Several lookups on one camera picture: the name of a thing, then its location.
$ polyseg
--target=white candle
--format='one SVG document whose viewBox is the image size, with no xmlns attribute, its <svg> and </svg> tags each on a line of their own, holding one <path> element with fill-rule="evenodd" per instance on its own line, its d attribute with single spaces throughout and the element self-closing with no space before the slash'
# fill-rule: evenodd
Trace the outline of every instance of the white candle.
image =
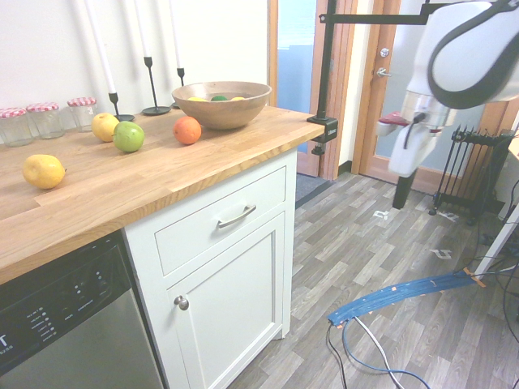
<svg viewBox="0 0 519 389">
<path fill-rule="evenodd" d="M 108 58 L 106 57 L 106 51 L 103 45 L 103 40 L 101 39 L 101 34 L 99 33 L 99 25 L 97 24 L 96 13 L 94 12 L 94 9 L 92 7 L 92 1 L 84 0 L 84 3 L 87 6 L 88 18 L 90 19 L 90 24 L 92 25 L 94 38 L 96 39 L 97 51 L 99 52 L 99 57 L 101 58 L 101 65 L 103 66 L 103 72 L 105 73 L 106 83 L 108 84 L 108 93 L 115 93 L 114 79 L 112 78 L 112 72 L 110 71 Z"/>
<path fill-rule="evenodd" d="M 137 13 L 137 23 L 139 24 L 139 31 L 140 31 L 140 41 L 143 44 L 143 53 L 145 57 L 151 57 L 152 54 L 149 51 L 148 42 L 146 41 L 146 36 L 144 35 L 144 25 L 143 21 L 140 18 L 140 5 L 139 0 L 134 0 L 133 3 L 135 4 L 135 12 Z"/>
<path fill-rule="evenodd" d="M 173 26 L 173 39 L 174 39 L 174 43 L 175 43 L 175 56 L 177 57 L 177 68 L 182 68 L 184 66 L 183 66 L 182 60 L 180 59 L 180 52 L 181 52 L 180 44 L 179 44 L 180 39 L 178 38 L 178 28 L 175 23 L 173 2 L 174 2 L 174 0 L 169 0 L 169 9 L 171 10 L 171 25 Z"/>
</svg>

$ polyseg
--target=wooden bowl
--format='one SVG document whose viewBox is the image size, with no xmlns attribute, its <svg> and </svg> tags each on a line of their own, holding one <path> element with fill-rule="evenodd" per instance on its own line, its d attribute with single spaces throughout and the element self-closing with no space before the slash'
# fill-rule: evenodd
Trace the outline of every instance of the wooden bowl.
<svg viewBox="0 0 519 389">
<path fill-rule="evenodd" d="M 194 83 L 175 89 L 171 94 L 187 116 L 198 120 L 202 126 L 214 130 L 232 130 L 245 126 L 261 112 L 267 104 L 272 88 L 261 83 L 241 81 L 219 81 Z M 214 96 L 224 96 L 227 101 L 211 101 Z M 201 97 L 207 101 L 192 101 L 190 97 Z M 233 97 L 243 100 L 231 101 Z"/>
</svg>

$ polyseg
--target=glass jar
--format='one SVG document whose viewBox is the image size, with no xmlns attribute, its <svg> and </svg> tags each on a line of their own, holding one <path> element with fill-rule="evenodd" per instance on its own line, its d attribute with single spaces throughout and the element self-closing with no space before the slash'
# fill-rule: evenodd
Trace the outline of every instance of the glass jar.
<svg viewBox="0 0 519 389">
<path fill-rule="evenodd" d="M 58 103 L 38 103 L 27 107 L 42 139 L 58 138 L 65 134 L 58 109 Z"/>
<path fill-rule="evenodd" d="M 34 140 L 26 113 L 23 108 L 0 109 L 0 136 L 6 146 L 23 146 Z"/>
<path fill-rule="evenodd" d="M 92 131 L 92 119 L 97 115 L 96 103 L 93 97 L 78 97 L 67 102 L 79 132 Z"/>
</svg>

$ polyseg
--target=door handle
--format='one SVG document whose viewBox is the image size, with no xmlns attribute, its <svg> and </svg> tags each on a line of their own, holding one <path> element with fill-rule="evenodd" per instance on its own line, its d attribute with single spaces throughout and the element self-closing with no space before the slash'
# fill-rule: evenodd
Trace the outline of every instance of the door handle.
<svg viewBox="0 0 519 389">
<path fill-rule="evenodd" d="M 173 303 L 181 310 L 187 310 L 187 308 L 189 308 L 189 301 L 182 296 L 176 297 Z"/>
<path fill-rule="evenodd" d="M 256 205 L 252 205 L 252 206 L 246 206 L 245 209 L 243 210 L 243 213 L 239 216 L 236 216 L 235 218 L 231 219 L 231 220 L 227 220 L 227 221 L 221 221 L 219 220 L 218 221 L 218 224 L 217 224 L 217 227 L 219 229 L 223 229 L 224 227 L 227 227 L 231 224 L 234 224 L 236 223 L 237 221 L 240 221 L 241 219 L 245 219 L 247 216 L 249 216 L 252 212 L 254 212 L 256 210 Z"/>
<path fill-rule="evenodd" d="M 385 67 L 381 67 L 377 70 L 376 75 L 379 77 L 391 77 L 392 75 L 389 73 L 386 73 L 387 69 Z"/>
</svg>

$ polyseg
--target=black radiator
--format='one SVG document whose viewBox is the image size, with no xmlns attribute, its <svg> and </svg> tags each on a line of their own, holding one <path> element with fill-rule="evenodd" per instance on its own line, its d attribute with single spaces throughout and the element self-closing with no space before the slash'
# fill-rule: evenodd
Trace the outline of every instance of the black radiator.
<svg viewBox="0 0 519 389">
<path fill-rule="evenodd" d="M 490 136 L 459 126 L 453 132 L 453 144 L 429 215 L 435 215 L 442 203 L 468 209 L 469 224 L 485 211 L 498 213 L 504 204 L 494 199 L 493 193 L 512 138 L 513 133 Z M 463 171 L 469 162 L 470 167 Z"/>
</svg>

